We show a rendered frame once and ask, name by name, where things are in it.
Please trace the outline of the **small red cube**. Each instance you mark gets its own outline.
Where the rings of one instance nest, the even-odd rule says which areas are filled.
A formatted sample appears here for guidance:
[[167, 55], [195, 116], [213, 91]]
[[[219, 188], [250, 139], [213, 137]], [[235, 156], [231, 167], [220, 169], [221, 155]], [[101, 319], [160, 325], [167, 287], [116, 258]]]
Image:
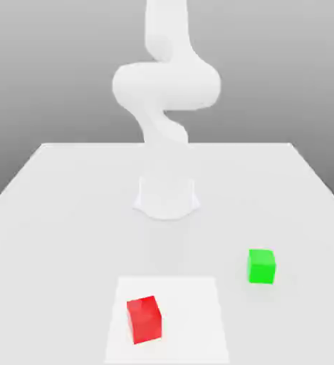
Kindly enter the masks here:
[[162, 315], [154, 296], [130, 300], [126, 307], [133, 344], [162, 337]]

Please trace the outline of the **small green cube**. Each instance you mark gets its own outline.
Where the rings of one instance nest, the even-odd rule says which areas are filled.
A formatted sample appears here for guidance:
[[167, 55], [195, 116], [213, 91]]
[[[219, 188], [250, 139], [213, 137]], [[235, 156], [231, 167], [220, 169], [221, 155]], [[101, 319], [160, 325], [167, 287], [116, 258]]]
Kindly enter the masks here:
[[273, 284], [276, 260], [273, 250], [250, 249], [247, 263], [248, 281], [252, 284]]

